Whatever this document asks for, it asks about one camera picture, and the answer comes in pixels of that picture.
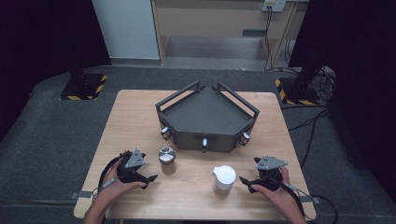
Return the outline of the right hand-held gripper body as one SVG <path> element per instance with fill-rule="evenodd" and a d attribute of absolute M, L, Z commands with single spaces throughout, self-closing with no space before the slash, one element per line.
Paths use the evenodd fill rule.
<path fill-rule="evenodd" d="M 260 163 L 256 163 L 256 169 L 261 180 L 259 184 L 271 191 L 277 190 L 282 181 L 280 168 L 287 164 L 286 161 L 276 157 L 263 155 Z"/>

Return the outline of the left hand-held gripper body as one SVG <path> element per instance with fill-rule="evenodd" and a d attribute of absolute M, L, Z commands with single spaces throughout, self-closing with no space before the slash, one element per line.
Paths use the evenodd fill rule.
<path fill-rule="evenodd" d="M 121 162 L 117 168 L 117 176 L 122 183 L 147 182 L 147 178 L 138 173 L 144 165 L 144 156 L 137 148 L 134 152 L 127 151 L 121 155 Z"/>

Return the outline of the white cup with lid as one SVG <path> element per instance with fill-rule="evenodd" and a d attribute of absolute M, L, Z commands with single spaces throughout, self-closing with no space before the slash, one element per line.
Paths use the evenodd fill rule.
<path fill-rule="evenodd" d="M 236 172 L 233 167 L 222 165 L 213 169 L 215 177 L 215 186 L 221 190 L 229 190 L 232 188 L 236 179 Z"/>

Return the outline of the person's right hand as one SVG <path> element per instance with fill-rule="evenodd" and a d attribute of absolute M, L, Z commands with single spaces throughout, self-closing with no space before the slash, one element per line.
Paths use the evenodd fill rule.
<path fill-rule="evenodd" d="M 273 204 L 273 206 L 276 208 L 277 211 L 278 208 L 286 208 L 286 207 L 299 208 L 297 202 L 291 196 L 291 194 L 287 192 L 285 189 L 282 189 L 281 187 L 279 187 L 275 191 L 271 191 L 261 185 L 252 185 L 251 187 L 253 187 L 260 194 L 265 196 Z"/>

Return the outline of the silver metal jar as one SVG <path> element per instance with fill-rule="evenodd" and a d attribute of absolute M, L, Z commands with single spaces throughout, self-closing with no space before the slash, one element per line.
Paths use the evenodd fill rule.
<path fill-rule="evenodd" d="M 163 164 L 169 164 L 175 161 L 176 152 L 171 147 L 162 147 L 158 153 L 159 161 Z"/>

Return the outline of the grey tape strip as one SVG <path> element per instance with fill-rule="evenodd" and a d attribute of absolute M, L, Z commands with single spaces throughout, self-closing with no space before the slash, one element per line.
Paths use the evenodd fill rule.
<path fill-rule="evenodd" d="M 321 203 L 321 199 L 319 197 L 312 197 L 310 195 L 308 196 L 300 196 L 300 201 L 301 203 L 313 203 L 313 204 L 319 204 Z"/>
<path fill-rule="evenodd" d="M 78 198 L 91 198 L 91 196 L 92 196 L 92 191 L 80 190 L 77 192 L 72 192 L 69 198 L 72 200 L 76 200 Z"/>

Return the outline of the black corner shelf rack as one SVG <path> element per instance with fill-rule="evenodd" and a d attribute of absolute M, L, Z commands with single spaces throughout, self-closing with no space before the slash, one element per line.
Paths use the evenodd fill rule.
<path fill-rule="evenodd" d="M 198 80 L 156 105 L 161 135 L 179 149 L 230 153 L 246 145 L 260 110 L 220 82 Z"/>

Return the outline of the black stand with striped base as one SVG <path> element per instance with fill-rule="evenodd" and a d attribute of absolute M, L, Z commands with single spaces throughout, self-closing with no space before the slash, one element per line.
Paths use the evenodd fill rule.
<path fill-rule="evenodd" d="M 297 77 L 280 77 L 276 80 L 276 86 L 283 104 L 291 105 L 317 105 L 319 96 L 311 81 L 318 74 L 322 66 L 322 59 L 311 56 Z"/>
<path fill-rule="evenodd" d="M 70 79 L 61 92 L 61 100 L 95 100 L 104 87 L 107 76 L 103 74 L 87 74 L 77 60 L 66 57 L 64 63 Z"/>

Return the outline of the black curtain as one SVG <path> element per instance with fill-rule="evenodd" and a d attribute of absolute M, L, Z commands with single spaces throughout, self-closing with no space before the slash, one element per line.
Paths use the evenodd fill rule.
<path fill-rule="evenodd" d="M 396 0 L 310 0 L 290 64 L 311 56 L 336 75 L 346 147 L 396 203 Z"/>
<path fill-rule="evenodd" d="M 34 86 L 68 73 L 66 57 L 84 72 L 110 64 L 92 0 L 0 0 L 0 141 Z"/>

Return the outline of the wooden background furniture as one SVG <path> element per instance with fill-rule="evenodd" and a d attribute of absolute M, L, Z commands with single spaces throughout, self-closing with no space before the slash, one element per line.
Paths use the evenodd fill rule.
<path fill-rule="evenodd" d="M 257 38 L 269 67 L 299 34 L 310 0 L 287 0 L 282 12 L 263 12 L 264 0 L 150 0 L 160 60 L 172 36 Z"/>

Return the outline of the white wall socket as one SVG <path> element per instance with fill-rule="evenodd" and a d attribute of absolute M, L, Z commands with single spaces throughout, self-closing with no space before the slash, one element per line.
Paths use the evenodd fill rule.
<path fill-rule="evenodd" d="M 262 5 L 263 12 L 282 12 L 287 0 L 264 0 Z"/>

